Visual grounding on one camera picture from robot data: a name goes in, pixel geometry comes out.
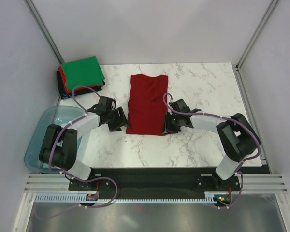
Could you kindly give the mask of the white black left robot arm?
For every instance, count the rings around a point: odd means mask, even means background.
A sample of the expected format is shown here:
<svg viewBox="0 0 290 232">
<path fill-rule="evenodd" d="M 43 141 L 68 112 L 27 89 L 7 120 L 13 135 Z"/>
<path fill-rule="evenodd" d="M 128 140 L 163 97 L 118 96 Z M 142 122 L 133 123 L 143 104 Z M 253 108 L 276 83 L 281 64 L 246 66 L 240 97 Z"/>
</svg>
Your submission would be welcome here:
<svg viewBox="0 0 290 232">
<path fill-rule="evenodd" d="M 86 109 L 76 119 L 46 128 L 39 161 L 50 171 L 68 177 L 70 191 L 118 191 L 117 184 L 108 177 L 94 176 L 94 169 L 80 161 L 78 140 L 91 130 L 107 125 L 110 132 L 121 131 L 128 125 L 123 108 L 115 99 L 101 96 L 97 104 Z"/>
</svg>

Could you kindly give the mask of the dark red t shirt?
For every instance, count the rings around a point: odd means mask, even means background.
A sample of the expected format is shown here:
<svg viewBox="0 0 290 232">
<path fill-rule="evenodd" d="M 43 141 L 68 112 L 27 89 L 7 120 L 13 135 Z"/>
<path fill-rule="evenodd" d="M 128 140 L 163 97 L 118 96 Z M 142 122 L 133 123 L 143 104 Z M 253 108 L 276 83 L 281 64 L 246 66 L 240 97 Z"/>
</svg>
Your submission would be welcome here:
<svg viewBox="0 0 290 232">
<path fill-rule="evenodd" d="M 144 74 L 130 78 L 128 127 L 126 134 L 162 136 L 167 107 L 163 95 L 168 90 L 168 76 Z"/>
</svg>

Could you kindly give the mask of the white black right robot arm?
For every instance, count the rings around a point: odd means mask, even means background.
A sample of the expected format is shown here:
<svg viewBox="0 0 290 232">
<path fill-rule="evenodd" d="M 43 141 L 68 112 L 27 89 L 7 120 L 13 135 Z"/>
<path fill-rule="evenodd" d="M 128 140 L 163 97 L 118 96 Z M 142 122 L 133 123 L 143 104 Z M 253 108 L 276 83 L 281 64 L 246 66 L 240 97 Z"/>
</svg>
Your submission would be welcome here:
<svg viewBox="0 0 290 232">
<path fill-rule="evenodd" d="M 182 127 L 188 127 L 219 136 L 225 155 L 210 181 L 215 189 L 225 189 L 247 160 L 260 155 L 261 141 L 243 114 L 219 116 L 197 108 L 191 110 L 183 99 L 167 103 L 168 96 L 171 94 L 163 95 L 163 103 L 170 112 L 165 115 L 162 133 L 176 134 Z"/>
</svg>

